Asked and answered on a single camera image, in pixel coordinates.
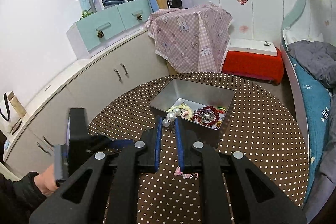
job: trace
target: brown tablecloth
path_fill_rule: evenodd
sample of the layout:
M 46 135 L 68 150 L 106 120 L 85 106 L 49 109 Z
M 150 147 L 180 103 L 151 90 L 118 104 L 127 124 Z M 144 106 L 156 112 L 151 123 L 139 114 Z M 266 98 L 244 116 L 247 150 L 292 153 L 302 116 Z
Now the brown tablecloth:
M 172 78 L 234 89 L 231 123 L 217 150 L 246 153 L 296 205 L 302 206 L 309 166 L 298 125 L 280 100 L 242 78 L 221 73 L 186 73 L 145 83 L 105 107 L 90 123 L 90 133 L 139 140 L 144 130 L 155 126 L 150 100 Z M 171 131 L 163 132 L 161 148 L 159 172 L 140 176 L 137 222 L 200 223 L 199 180 L 174 175 L 178 163 Z

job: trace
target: human hand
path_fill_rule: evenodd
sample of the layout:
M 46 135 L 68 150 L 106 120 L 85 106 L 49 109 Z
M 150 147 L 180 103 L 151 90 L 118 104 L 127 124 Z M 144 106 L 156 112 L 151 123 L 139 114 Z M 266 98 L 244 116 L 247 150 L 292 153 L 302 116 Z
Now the human hand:
M 54 193 L 58 189 L 55 182 L 54 165 L 50 165 L 46 171 L 34 177 L 34 182 L 45 196 L 50 196 Z

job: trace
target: metal box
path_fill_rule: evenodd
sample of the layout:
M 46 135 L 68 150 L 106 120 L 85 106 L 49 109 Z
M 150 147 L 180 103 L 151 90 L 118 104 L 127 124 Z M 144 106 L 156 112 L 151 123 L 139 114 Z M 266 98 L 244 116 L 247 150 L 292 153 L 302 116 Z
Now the metal box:
M 181 104 L 182 101 L 185 101 L 193 111 L 207 105 L 225 107 L 226 115 L 221 126 L 217 129 L 182 118 L 184 128 L 194 131 L 202 142 L 217 148 L 230 122 L 231 102 L 234 95 L 235 92 L 231 89 L 173 78 L 150 101 L 149 106 L 155 116 L 164 117 L 169 108 Z

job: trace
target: gray comforter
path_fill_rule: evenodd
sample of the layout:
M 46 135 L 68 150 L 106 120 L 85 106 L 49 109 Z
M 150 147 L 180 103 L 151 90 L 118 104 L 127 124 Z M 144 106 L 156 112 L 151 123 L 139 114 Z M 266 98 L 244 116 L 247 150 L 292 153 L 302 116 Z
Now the gray comforter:
M 309 222 L 336 186 L 336 47 L 325 42 L 302 40 L 289 44 L 288 53 L 324 87 L 333 90 L 328 119 L 328 143 L 304 207 Z

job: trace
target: black jacket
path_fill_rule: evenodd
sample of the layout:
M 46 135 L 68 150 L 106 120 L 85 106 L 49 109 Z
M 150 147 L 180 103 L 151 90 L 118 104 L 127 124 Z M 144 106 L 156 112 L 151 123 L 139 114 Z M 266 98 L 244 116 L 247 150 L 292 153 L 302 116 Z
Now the black jacket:
M 30 214 L 45 201 L 30 172 L 21 180 L 6 180 L 0 173 L 0 219 L 6 224 L 27 224 Z

